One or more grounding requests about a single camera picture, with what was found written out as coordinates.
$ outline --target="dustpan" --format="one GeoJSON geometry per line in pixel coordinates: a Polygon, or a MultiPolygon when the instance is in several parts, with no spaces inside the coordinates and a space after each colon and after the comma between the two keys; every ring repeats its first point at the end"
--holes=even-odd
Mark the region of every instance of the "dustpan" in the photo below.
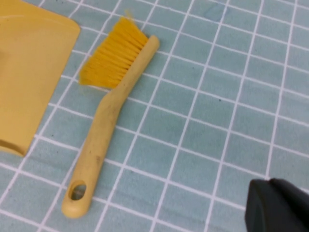
{"type": "Polygon", "coordinates": [[[80,27],[21,0],[0,0],[0,150],[25,156],[80,27]]]}

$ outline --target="yellow brush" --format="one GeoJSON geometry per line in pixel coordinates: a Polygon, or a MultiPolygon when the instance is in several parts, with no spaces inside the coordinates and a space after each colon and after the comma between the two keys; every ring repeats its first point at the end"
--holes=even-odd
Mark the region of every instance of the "yellow brush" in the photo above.
{"type": "Polygon", "coordinates": [[[119,112],[159,45],[156,36],[147,38],[132,20],[121,17],[83,66],[80,84],[112,90],[98,105],[64,196],[65,216],[79,218],[88,211],[119,112]]]}

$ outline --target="black plastic object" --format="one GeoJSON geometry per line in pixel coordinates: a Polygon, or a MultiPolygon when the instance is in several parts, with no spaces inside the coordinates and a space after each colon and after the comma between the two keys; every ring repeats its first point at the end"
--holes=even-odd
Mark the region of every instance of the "black plastic object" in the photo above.
{"type": "Polygon", "coordinates": [[[309,195],[284,179],[254,179],[245,222],[247,232],[309,232],[309,195]]]}

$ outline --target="brush bristles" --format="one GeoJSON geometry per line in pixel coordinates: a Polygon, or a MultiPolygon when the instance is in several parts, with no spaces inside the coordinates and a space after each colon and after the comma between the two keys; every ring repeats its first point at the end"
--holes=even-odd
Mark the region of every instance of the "brush bristles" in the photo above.
{"type": "Polygon", "coordinates": [[[147,40],[132,20],[121,17],[83,66],[80,84],[115,88],[147,40]]]}

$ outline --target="floor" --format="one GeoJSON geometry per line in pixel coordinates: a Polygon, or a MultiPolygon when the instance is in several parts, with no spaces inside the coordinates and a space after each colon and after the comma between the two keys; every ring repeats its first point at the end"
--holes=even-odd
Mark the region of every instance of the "floor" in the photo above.
{"type": "Polygon", "coordinates": [[[250,180],[309,192],[308,0],[30,0],[82,31],[29,153],[0,154],[2,232],[245,232],[250,180]],[[130,9],[161,46],[115,129],[89,212],[61,202],[106,90],[79,70],[130,9]]]}

